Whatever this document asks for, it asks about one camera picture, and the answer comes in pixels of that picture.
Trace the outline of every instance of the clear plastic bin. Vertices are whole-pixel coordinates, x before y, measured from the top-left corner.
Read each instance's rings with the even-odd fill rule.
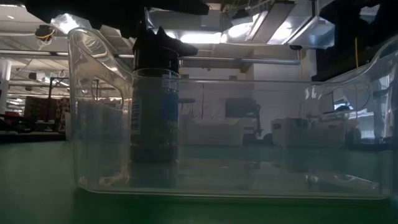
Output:
[[[150,70],[128,72],[94,33],[75,29],[68,38],[81,188],[289,198],[393,193],[397,37],[334,83],[142,77]],[[171,90],[171,106],[143,97]],[[164,107],[178,115],[164,118],[171,120],[166,132],[157,124]]]

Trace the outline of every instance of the green countertop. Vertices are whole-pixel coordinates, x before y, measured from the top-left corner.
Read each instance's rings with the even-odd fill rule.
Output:
[[[0,223],[398,223],[393,200],[95,194],[77,189],[67,142],[0,145]]]

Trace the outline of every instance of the laboratory bench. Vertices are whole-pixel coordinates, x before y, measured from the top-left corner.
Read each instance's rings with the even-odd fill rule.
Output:
[[[398,200],[98,194],[69,142],[0,144],[0,223],[398,223]]]

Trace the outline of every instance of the ceiling pipe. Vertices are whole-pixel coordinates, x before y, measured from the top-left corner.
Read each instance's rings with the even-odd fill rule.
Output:
[[[68,52],[46,52],[38,50],[0,50],[0,57],[11,58],[35,58],[35,59],[67,59]],[[114,54],[115,58],[134,58],[132,54]],[[180,57],[180,60],[207,61],[207,62],[235,62],[235,63],[258,63],[273,65],[300,65],[299,60],[287,60],[276,58],[229,58],[229,57]]]

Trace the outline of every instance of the green table surface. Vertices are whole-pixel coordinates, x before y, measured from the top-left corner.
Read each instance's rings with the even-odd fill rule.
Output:
[[[0,223],[398,223],[397,202],[96,194],[67,142],[0,144]]]

